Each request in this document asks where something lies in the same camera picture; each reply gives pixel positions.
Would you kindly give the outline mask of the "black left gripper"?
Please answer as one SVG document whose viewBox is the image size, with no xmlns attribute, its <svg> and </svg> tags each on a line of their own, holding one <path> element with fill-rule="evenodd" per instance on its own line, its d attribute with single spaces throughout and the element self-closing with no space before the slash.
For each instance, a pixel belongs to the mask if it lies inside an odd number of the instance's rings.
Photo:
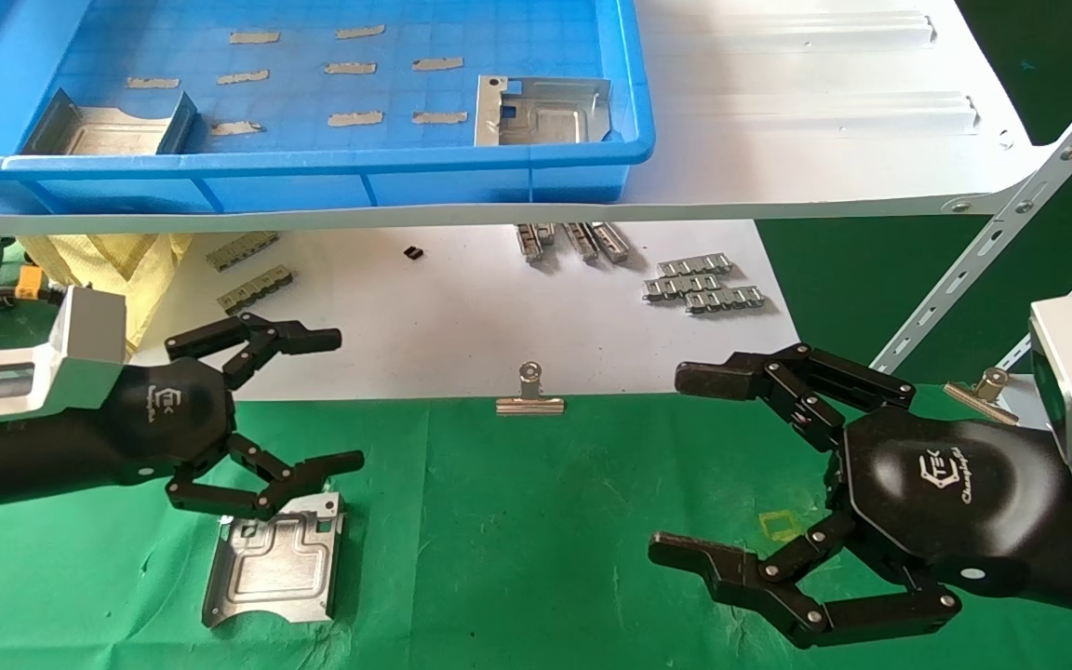
<svg viewBox="0 0 1072 670">
<path fill-rule="evenodd" d="M 314 355 L 342 346 L 339 329 L 309 329 L 299 321 L 252 313 L 165 340 L 170 364 L 124 366 L 114 385 L 114 482 L 169 476 L 167 498 L 183 512 L 271 520 L 294 498 L 322 492 L 332 476 L 364 466 L 362 450 L 281 462 L 254 441 L 230 434 L 239 389 L 276 355 Z M 197 361 L 237 348 L 221 370 Z M 227 455 L 264 482 L 247 491 L 195 480 Z"/>
</svg>

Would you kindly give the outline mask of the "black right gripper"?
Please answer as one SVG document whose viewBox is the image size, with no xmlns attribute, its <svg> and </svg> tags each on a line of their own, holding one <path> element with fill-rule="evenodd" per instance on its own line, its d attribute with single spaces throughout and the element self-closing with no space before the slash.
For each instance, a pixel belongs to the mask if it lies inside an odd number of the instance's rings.
<svg viewBox="0 0 1072 670">
<path fill-rule="evenodd" d="M 909 382 L 806 343 L 736 352 L 723 364 L 680 362 L 674 387 L 762 400 L 817 452 L 837 449 L 845 432 L 839 457 L 851 509 L 880 539 L 882 559 L 896 564 L 885 570 L 904 589 L 831 602 L 801 591 L 843 548 L 864 548 L 851 513 L 830 513 L 766 559 L 732 544 L 652 534 L 652 563 L 701 577 L 712 601 L 757 613 L 806 650 L 940 631 L 961 599 L 936 580 L 980 596 L 1033 594 L 1051 513 L 1071 483 L 1045 430 L 915 416 L 906 411 L 915 397 Z M 845 429 L 830 399 L 868 415 Z"/>
</svg>

